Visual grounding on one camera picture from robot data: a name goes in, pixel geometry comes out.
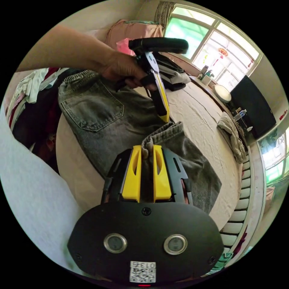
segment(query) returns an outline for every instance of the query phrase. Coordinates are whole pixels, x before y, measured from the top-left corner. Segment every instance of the bed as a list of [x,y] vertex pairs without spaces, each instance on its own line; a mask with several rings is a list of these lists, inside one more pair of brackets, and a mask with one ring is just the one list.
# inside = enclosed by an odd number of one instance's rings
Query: bed
[[[143,88],[136,91],[144,96]],[[222,111],[199,87],[189,83],[185,89],[167,91],[171,117],[182,121],[187,136],[199,147],[218,174],[222,188],[210,216],[221,230],[230,219],[241,192],[242,165],[236,163],[228,144],[217,130]],[[80,148],[62,115],[57,129],[57,163],[78,204],[88,210],[101,201],[104,180]]]

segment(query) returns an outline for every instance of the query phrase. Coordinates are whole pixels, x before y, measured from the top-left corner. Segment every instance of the beige cloth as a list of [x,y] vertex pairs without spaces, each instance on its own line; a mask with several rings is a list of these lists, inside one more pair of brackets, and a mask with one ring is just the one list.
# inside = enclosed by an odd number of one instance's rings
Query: beige cloth
[[239,134],[233,121],[226,112],[223,112],[221,119],[217,125],[220,133],[225,138],[231,148],[236,162],[243,163],[246,159],[246,152],[242,141],[239,139]]
[[161,25],[125,23],[126,21],[120,20],[109,29],[105,44],[113,49],[117,49],[117,42],[125,38],[138,39],[163,36]]

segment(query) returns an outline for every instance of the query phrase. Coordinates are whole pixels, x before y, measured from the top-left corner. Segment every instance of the curtain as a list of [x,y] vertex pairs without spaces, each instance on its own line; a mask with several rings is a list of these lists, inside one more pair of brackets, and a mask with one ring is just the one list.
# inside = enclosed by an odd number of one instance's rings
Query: curtain
[[161,1],[157,7],[154,21],[158,22],[163,27],[163,36],[175,6],[176,4],[174,2]]

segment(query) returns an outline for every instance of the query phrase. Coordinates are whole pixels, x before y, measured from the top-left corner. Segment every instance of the screw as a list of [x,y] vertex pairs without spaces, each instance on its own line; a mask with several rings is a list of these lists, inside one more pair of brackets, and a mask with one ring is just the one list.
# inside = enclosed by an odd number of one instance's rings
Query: screw
[[151,209],[150,208],[143,208],[141,212],[144,216],[148,216],[151,214]]
[[208,264],[212,265],[215,262],[215,260],[216,259],[214,257],[210,257],[209,260],[208,260]]
[[82,259],[82,256],[78,253],[75,254],[75,257],[77,258],[77,261],[81,261],[81,259]]

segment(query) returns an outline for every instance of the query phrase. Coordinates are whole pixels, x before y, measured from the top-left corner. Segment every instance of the qr code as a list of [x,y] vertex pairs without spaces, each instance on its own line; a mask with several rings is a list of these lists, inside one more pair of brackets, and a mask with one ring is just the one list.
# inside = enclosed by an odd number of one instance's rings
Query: qr code
[[155,283],[156,263],[132,261],[130,264],[129,281],[136,283]]

